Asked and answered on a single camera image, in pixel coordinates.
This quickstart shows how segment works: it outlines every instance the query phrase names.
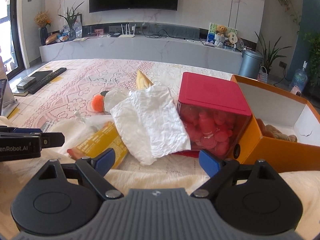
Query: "green foliage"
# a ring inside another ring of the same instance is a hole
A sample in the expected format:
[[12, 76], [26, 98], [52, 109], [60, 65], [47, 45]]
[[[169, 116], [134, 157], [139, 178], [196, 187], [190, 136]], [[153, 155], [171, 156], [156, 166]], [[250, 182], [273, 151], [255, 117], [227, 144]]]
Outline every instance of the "green foliage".
[[314, 87], [320, 78], [320, 33], [305, 33], [304, 40], [311, 44], [310, 58], [308, 62], [308, 76]]
[[300, 22], [301, 22], [301, 15], [295, 11], [293, 4], [292, 4], [292, 0], [278, 0], [278, 2], [280, 3], [281, 6], [284, 6], [284, 11], [287, 12], [290, 9], [292, 9], [293, 14], [290, 14], [290, 17], [292, 18], [292, 21], [298, 26], [300, 27]]
[[270, 49], [270, 41], [268, 44], [268, 47], [266, 46], [266, 42], [264, 40], [263, 35], [261, 34], [261, 38], [259, 37], [259, 35], [254, 32], [257, 37], [258, 37], [258, 41], [262, 46], [263, 52], [260, 51], [260, 53], [262, 54], [263, 57], [263, 66], [268, 70], [271, 69], [272, 63], [276, 58], [279, 57], [287, 57], [287, 56], [283, 56], [283, 55], [278, 55], [278, 52], [281, 51], [282, 49], [287, 49], [287, 48], [291, 48], [291, 46], [287, 46], [287, 47], [283, 47], [283, 48], [278, 48], [276, 49], [276, 45], [278, 44], [278, 42], [281, 39], [281, 36], [279, 37], [279, 39], [276, 41], [276, 43], [274, 44], [272, 50]]
[[84, 1], [82, 3], [80, 3], [75, 9], [73, 8], [73, 6], [71, 7], [70, 11], [69, 11], [69, 7], [67, 7], [67, 17], [58, 14], [58, 16], [65, 18], [65, 20], [67, 21], [69, 28], [73, 29], [73, 25], [75, 25], [75, 22], [77, 20], [77, 17], [79, 16], [80, 13], [76, 14], [76, 10], [78, 9], [78, 7], [83, 4]]

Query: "beige fabric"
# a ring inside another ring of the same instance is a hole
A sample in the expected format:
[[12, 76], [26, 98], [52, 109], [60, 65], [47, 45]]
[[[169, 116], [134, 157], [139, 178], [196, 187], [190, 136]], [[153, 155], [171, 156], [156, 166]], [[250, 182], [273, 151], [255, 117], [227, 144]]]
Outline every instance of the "beige fabric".
[[[1, 124], [11, 125], [3, 117], [0, 117]], [[91, 133], [85, 125], [74, 120], [57, 124], [51, 131], [64, 133], [66, 143], [63, 147], [43, 150], [38, 159], [0, 163], [0, 234], [7, 239], [18, 234], [10, 214], [10, 204], [14, 197], [48, 159], [58, 158], [61, 163], [73, 162], [63, 155], [66, 147], [74, 146]], [[119, 167], [127, 170], [111, 170], [105, 178], [124, 194], [127, 194], [129, 188], [174, 187], [184, 187], [190, 194], [208, 179], [196, 163], [194, 158], [172, 155], [144, 167], [129, 155]], [[303, 204], [303, 216], [297, 232], [304, 239], [311, 240], [320, 232], [320, 171], [286, 172], [281, 176]]]

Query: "red lid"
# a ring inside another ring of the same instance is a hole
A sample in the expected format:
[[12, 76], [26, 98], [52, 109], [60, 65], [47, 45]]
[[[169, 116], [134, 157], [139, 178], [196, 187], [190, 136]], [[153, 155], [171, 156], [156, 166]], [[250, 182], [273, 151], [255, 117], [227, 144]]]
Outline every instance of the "red lid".
[[179, 102], [234, 114], [252, 115], [237, 83], [195, 73], [183, 73]]

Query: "orange knitted ball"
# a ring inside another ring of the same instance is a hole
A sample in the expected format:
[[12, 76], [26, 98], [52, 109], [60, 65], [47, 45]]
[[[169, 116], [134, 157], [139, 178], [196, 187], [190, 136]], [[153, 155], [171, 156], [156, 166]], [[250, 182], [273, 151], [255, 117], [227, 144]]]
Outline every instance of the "orange knitted ball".
[[104, 96], [98, 94], [92, 98], [91, 106], [95, 111], [101, 113], [103, 112], [103, 103], [104, 103]]

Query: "transparent red container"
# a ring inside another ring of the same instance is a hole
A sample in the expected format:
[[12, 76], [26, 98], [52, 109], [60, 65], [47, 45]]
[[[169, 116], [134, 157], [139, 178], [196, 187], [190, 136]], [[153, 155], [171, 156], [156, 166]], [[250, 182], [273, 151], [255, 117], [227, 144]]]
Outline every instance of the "transparent red container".
[[178, 113], [191, 150], [207, 149], [221, 159], [238, 142], [252, 115], [237, 83], [189, 72], [182, 76]]

